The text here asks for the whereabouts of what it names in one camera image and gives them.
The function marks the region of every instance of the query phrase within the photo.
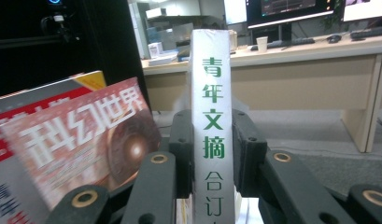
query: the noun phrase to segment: book spine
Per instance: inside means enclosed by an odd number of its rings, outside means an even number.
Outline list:
[[[191,37],[194,223],[234,223],[233,137],[228,31]]]

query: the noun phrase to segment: keyboard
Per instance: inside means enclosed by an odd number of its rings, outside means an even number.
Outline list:
[[[351,32],[350,37],[352,40],[357,40],[379,35],[382,35],[382,27],[376,27],[365,31],[353,31]]]
[[[298,38],[293,40],[277,40],[267,44],[268,49],[278,49],[297,45],[314,44],[316,41],[313,38]],[[251,50],[258,50],[258,45],[251,47]]]

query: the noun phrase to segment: monitor screen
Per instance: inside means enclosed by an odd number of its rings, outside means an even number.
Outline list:
[[[335,0],[246,0],[248,28],[325,16]]]
[[[246,0],[224,0],[226,24],[247,21]]]
[[[342,21],[382,18],[382,0],[343,0]]]

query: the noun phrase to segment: white desk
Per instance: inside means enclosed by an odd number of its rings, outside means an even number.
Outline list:
[[[153,110],[172,110],[185,90],[188,63],[144,63]],[[382,36],[337,44],[240,49],[231,58],[232,91],[250,109],[341,109],[342,120],[361,152],[372,150],[382,106]]]

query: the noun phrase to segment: magazine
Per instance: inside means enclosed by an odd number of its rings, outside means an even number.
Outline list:
[[[136,77],[0,126],[49,208],[72,189],[131,180],[161,136]]]
[[[95,71],[0,97],[0,124],[105,86],[103,73]],[[48,215],[33,181],[0,133],[0,224],[44,223]]]

